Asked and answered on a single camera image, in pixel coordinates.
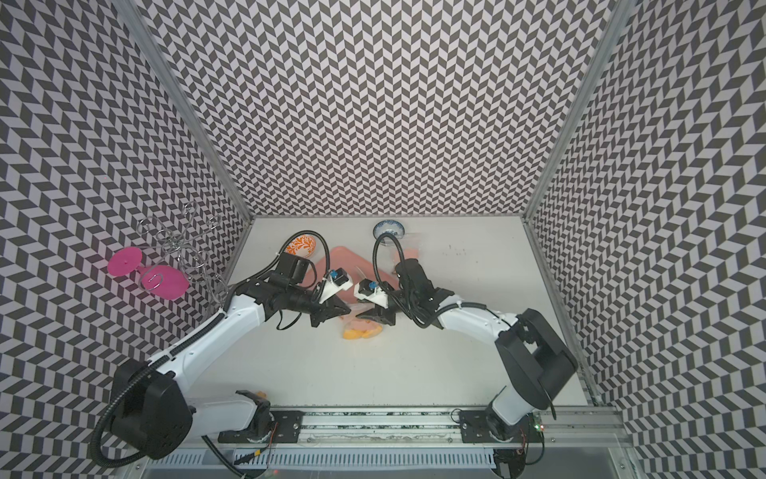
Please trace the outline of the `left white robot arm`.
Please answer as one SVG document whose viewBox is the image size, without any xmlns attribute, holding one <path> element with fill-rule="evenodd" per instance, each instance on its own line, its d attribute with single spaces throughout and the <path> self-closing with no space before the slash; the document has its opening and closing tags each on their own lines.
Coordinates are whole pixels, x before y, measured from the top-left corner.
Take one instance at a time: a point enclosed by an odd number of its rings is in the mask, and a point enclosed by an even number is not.
<svg viewBox="0 0 766 479">
<path fill-rule="evenodd" d="M 162 459 L 188 437 L 241 431 L 254 442 L 275 428 L 267 399 L 237 389 L 224 398 L 192 397 L 195 383 L 231 346 L 281 311 L 308 315 L 313 327 L 347 315 L 337 295 L 324 297 L 295 285 L 244 281 L 223 306 L 190 335 L 147 361 L 130 359 L 113 378 L 110 400 L 88 444 L 93 462 L 127 466 L 144 457 Z"/>
</svg>

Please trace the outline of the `clear resealable bag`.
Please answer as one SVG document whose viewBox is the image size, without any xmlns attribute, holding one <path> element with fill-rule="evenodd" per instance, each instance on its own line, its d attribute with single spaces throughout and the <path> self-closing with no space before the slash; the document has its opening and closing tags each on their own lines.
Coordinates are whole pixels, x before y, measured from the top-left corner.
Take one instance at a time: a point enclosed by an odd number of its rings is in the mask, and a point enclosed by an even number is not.
<svg viewBox="0 0 766 479">
<path fill-rule="evenodd" d="M 419 234 L 406 235 L 400 241 L 405 259 L 420 259 L 421 236 Z"/>
<path fill-rule="evenodd" d="M 361 315 L 374 309 L 371 303 L 353 303 L 350 313 L 341 317 L 343 324 L 342 338 L 346 340 L 368 339 L 380 335 L 383 325 L 372 319 L 363 319 Z"/>
</svg>

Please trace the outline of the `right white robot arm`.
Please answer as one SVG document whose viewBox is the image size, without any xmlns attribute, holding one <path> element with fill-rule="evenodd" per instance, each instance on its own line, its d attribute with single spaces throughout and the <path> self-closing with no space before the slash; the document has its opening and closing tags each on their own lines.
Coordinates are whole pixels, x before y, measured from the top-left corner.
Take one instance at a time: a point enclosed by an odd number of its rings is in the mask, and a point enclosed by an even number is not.
<svg viewBox="0 0 766 479">
<path fill-rule="evenodd" d="M 397 291 L 370 279 L 357 283 L 353 295 L 373 304 L 363 319 L 390 323 L 404 313 L 419 327 L 457 331 L 495 347 L 509 379 L 485 409 L 487 429 L 496 441 L 519 437 L 534 412 L 554 412 L 554 399 L 578 371 L 572 351 L 534 309 L 497 313 L 449 289 L 425 285 Z"/>
</svg>

